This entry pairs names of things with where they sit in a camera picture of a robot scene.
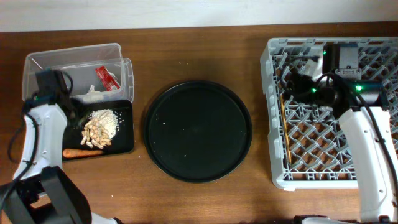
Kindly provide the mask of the orange carrot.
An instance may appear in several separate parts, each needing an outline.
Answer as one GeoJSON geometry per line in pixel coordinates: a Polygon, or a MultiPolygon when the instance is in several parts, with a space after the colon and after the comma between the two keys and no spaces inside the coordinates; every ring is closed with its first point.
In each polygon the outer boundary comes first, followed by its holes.
{"type": "Polygon", "coordinates": [[[62,155],[66,159],[76,159],[83,157],[100,156],[104,154],[102,150],[82,150],[82,149],[65,149],[62,155]]]}

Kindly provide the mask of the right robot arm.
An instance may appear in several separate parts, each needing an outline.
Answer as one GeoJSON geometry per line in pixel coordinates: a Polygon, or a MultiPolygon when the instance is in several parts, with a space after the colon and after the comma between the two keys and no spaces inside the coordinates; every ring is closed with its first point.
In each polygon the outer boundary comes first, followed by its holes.
{"type": "Polygon", "coordinates": [[[285,92],[295,101],[332,108],[348,142],[365,223],[397,223],[397,154],[389,102],[380,80],[363,80],[358,44],[329,44],[317,78],[293,75],[285,92]]]}

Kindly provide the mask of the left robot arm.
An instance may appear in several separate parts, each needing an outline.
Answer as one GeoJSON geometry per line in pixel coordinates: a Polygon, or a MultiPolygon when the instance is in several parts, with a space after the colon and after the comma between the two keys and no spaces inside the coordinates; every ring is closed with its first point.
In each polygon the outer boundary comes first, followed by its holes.
{"type": "Polygon", "coordinates": [[[60,70],[35,74],[38,91],[22,107],[26,129],[21,161],[12,181],[1,186],[1,211],[11,223],[120,223],[91,211],[79,188],[62,169],[63,135],[77,110],[73,83],[60,70]]]}

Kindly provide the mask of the white tissue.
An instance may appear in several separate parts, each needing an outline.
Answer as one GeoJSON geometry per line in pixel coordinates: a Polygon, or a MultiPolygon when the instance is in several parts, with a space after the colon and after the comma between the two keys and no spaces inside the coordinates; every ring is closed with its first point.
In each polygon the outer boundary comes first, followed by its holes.
{"type": "Polygon", "coordinates": [[[101,94],[100,91],[95,90],[95,86],[91,85],[88,92],[84,95],[81,95],[79,99],[84,103],[95,103],[102,101],[104,96],[101,94]]]}

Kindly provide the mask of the red snack wrapper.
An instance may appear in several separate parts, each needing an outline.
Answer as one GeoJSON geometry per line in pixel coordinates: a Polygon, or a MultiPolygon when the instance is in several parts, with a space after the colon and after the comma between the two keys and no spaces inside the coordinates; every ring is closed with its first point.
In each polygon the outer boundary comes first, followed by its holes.
{"type": "Polygon", "coordinates": [[[120,89],[120,84],[118,83],[116,76],[109,72],[105,66],[95,69],[95,73],[101,80],[106,91],[113,91],[120,89]]]}

